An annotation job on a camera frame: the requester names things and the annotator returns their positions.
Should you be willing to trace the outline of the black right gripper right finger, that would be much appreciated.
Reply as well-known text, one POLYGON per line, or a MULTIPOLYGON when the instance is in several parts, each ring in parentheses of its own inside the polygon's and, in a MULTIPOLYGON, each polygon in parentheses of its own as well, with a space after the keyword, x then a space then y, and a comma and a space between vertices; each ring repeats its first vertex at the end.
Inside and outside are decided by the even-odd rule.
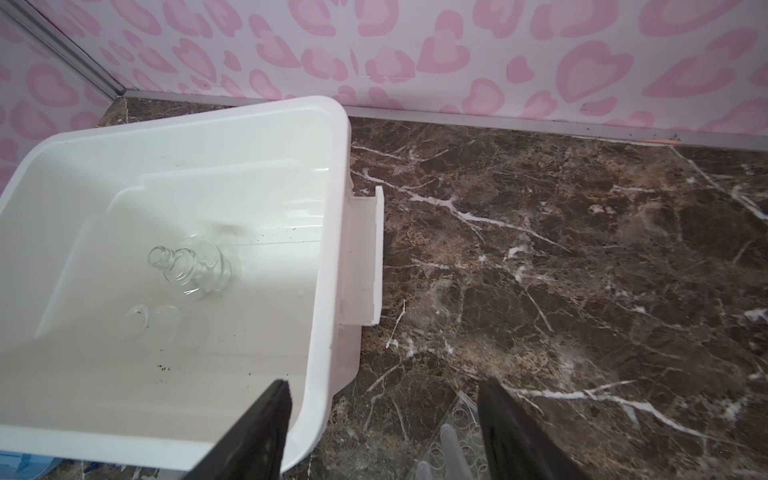
POLYGON ((491 478, 590 479, 496 378, 480 383, 477 407, 491 478))

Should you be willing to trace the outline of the clear test tube rack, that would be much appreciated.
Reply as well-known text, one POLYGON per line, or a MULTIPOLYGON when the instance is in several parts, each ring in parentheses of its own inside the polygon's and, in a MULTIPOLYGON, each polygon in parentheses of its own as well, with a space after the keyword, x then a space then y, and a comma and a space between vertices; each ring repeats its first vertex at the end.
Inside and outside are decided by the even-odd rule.
POLYGON ((459 392, 406 479, 490 478, 477 405, 459 392))

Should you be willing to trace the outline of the blue capped test tube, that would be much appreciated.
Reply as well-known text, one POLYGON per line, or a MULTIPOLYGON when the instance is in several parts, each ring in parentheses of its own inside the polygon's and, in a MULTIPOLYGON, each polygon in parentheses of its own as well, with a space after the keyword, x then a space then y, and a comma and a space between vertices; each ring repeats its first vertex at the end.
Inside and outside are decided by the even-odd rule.
POLYGON ((445 459, 445 478, 448 480, 472 480, 473 474, 465 458, 456 430, 444 424, 440 429, 440 442, 445 459))

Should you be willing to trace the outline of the clear glass beaker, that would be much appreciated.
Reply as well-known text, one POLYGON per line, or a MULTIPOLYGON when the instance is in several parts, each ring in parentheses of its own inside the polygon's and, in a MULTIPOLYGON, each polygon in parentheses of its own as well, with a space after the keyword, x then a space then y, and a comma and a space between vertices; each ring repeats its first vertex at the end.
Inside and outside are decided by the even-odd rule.
POLYGON ((149 349, 188 351, 203 344, 208 321, 196 312, 174 305, 137 305, 120 321, 119 333, 125 342, 138 342, 149 349))

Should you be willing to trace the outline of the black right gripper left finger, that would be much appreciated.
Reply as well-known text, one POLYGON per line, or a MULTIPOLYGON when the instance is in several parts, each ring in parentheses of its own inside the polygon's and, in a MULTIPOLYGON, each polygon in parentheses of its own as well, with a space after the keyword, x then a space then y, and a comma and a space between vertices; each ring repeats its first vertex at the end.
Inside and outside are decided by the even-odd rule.
POLYGON ((279 479, 291 411, 289 383, 272 382, 184 479, 279 479))

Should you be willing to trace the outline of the clear glass flask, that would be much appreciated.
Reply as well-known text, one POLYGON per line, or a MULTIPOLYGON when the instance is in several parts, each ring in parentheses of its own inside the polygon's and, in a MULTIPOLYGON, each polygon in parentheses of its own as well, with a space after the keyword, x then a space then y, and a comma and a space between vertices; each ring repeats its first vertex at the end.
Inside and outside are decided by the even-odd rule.
POLYGON ((231 264, 222 250, 200 237, 189 237, 175 248, 155 246, 147 262, 162 273, 177 297, 188 301, 220 295, 232 279, 231 264))

